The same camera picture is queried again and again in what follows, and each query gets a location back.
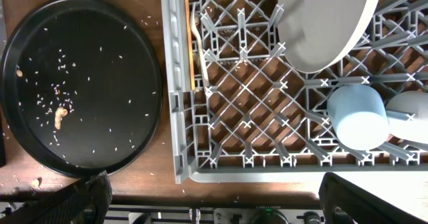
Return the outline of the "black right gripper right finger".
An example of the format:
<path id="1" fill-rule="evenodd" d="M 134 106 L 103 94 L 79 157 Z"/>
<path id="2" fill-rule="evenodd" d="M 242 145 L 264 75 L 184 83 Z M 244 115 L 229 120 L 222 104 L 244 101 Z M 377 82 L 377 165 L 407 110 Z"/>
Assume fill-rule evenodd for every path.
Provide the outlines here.
<path id="1" fill-rule="evenodd" d="M 318 194 L 327 223 L 424 224 L 334 173 L 324 175 Z"/>

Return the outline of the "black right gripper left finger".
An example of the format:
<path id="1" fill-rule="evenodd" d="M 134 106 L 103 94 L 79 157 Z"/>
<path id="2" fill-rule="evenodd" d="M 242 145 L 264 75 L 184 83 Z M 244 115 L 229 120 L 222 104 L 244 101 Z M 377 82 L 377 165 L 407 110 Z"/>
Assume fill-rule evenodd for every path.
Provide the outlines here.
<path id="1" fill-rule="evenodd" d="M 84 177 L 40 201 L 25 204 L 1 218 L 2 223 L 103 223 L 112 201 L 106 171 Z"/>

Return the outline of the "light blue cup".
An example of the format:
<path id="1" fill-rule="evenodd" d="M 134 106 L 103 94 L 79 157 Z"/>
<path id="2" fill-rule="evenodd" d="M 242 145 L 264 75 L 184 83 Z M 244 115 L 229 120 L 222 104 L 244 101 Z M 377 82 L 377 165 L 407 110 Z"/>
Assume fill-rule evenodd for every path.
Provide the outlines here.
<path id="1" fill-rule="evenodd" d="M 347 85 L 327 101 L 338 140 L 354 150 L 371 150 L 387 141 L 389 121 L 380 94 L 367 85 Z"/>

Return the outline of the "small white cup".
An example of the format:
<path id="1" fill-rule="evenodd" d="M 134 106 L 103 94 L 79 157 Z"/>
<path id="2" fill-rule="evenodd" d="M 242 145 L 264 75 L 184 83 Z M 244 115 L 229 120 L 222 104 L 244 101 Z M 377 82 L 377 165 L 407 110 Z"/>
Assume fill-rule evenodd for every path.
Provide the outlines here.
<path id="1" fill-rule="evenodd" d="M 386 111 L 393 136 L 427 144 L 427 93 L 402 92 L 391 98 Z"/>

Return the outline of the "grey plate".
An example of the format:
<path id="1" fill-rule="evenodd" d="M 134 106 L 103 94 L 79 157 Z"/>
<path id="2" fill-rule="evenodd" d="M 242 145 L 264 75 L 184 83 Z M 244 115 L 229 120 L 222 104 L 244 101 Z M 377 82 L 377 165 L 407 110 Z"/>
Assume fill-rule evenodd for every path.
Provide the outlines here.
<path id="1" fill-rule="evenodd" d="M 278 35 L 298 71 L 313 74 L 342 59 L 368 27 L 379 0 L 278 0 Z"/>

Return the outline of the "white plastic fork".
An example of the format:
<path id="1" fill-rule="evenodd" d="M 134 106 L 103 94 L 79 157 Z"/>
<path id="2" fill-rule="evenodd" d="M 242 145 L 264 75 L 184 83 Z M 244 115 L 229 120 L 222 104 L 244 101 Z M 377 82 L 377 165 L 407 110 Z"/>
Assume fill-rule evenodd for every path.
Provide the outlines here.
<path id="1" fill-rule="evenodd" d="M 197 49 L 198 49 L 198 56 L 199 56 L 199 63 L 200 63 L 200 70 L 201 70 L 201 76 L 202 76 L 202 81 L 203 81 L 203 87 L 208 88 L 209 87 L 209 78 L 208 78 L 208 73 L 207 73 L 207 65 L 206 65 L 205 56 L 203 53 L 202 39 L 201 39 L 201 36 L 197 30 L 195 9 L 196 9 L 196 6 L 193 3 L 192 4 L 191 16 L 190 16 L 191 33 L 195 36 L 195 39 L 197 41 Z"/>

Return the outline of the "wooden chopstick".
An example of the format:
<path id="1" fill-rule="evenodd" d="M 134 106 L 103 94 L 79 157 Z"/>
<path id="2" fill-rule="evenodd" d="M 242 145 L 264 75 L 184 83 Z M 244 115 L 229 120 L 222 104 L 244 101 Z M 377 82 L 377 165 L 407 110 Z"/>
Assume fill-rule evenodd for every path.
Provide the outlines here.
<path id="1" fill-rule="evenodd" d="M 195 90 L 195 67 L 194 67 L 194 59 L 193 59 L 193 43 L 192 43 L 189 7 L 190 7 L 189 0 L 185 0 L 185 19 L 186 19 L 187 43 L 188 43 L 188 53 L 189 53 L 189 73 L 190 73 L 191 89 Z"/>

